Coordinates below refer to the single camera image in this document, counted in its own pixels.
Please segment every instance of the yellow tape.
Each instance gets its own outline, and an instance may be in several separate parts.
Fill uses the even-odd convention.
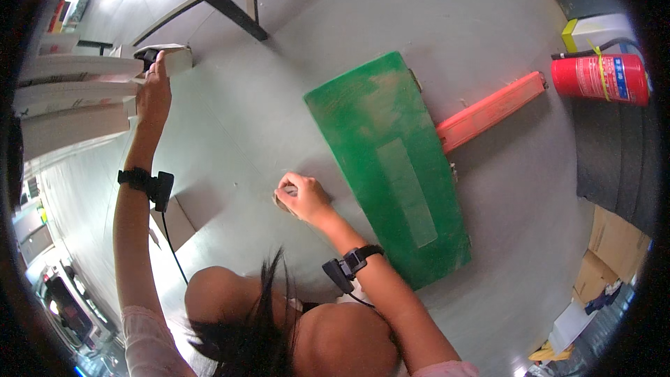
[[[607,94],[607,83],[605,82],[605,70],[602,68],[602,52],[600,51],[599,46],[593,46],[593,43],[590,39],[586,39],[588,44],[591,46],[593,51],[598,55],[598,66],[600,68],[600,81],[602,82],[602,91],[605,93],[605,100],[611,102],[610,96]]]

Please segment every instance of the woman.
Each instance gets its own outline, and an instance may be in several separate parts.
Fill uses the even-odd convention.
[[[168,117],[170,80],[163,52],[147,71],[137,97],[137,130],[124,170],[151,172]],[[283,188],[297,187],[297,196]],[[319,182],[289,172],[275,190],[301,220],[321,230],[340,254],[366,245],[328,203]],[[179,355],[155,290],[149,262],[149,202],[124,183],[114,214],[114,258],[132,377],[194,376]],[[412,376],[477,376],[433,322],[421,301],[380,254],[367,258],[356,277],[375,310],[359,303],[312,309],[272,290],[278,253],[261,279],[214,266],[197,272],[186,289],[186,311],[199,341],[217,361],[215,376],[390,376],[398,356]]]

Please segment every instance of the woman's right hand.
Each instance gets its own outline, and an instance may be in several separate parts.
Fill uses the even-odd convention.
[[[289,185],[297,187],[296,197],[291,197],[283,190],[284,187]],[[279,186],[275,189],[275,195],[300,220],[319,228],[330,215],[336,214],[319,181],[311,177],[286,172],[286,175],[281,178]]]

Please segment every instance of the yellow cloth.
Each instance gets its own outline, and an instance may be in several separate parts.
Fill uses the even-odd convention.
[[[546,341],[544,345],[542,345],[542,348],[538,349],[537,351],[533,352],[528,359],[531,361],[560,361],[560,360],[567,360],[570,358],[570,355],[572,355],[572,350],[575,349],[575,344],[571,343],[567,348],[565,348],[565,351],[562,353],[556,355],[553,352],[553,348],[551,347],[551,344],[549,341]]]

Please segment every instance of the concrete floor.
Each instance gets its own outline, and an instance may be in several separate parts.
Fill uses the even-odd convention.
[[[125,1],[96,4],[81,29],[99,34],[90,39],[129,40],[182,0],[136,0],[152,9],[149,15],[134,11],[143,14],[136,18]],[[375,237],[303,94],[399,50],[423,84],[433,120],[442,121],[530,71],[549,74],[549,54],[562,49],[559,33],[566,23],[553,0],[259,2],[261,23],[271,35],[263,43],[207,4],[145,41],[188,43],[197,62],[172,79],[173,104],[154,169],[175,175],[173,193],[198,230],[177,252],[187,276],[214,264],[254,274],[283,245],[299,295],[318,301],[335,291],[321,270],[334,251],[316,231],[272,205],[283,173],[317,177],[339,212],[366,238]],[[107,5],[116,6],[114,26],[105,19]],[[418,294],[482,376],[512,376],[528,366],[527,356],[547,339],[570,301],[592,213],[575,196],[568,105],[550,88],[449,155],[472,262]],[[115,177],[130,135],[41,178],[53,228],[112,314],[119,313],[111,251]],[[185,284],[169,253],[152,246],[151,257],[163,310],[189,359],[182,328]]]

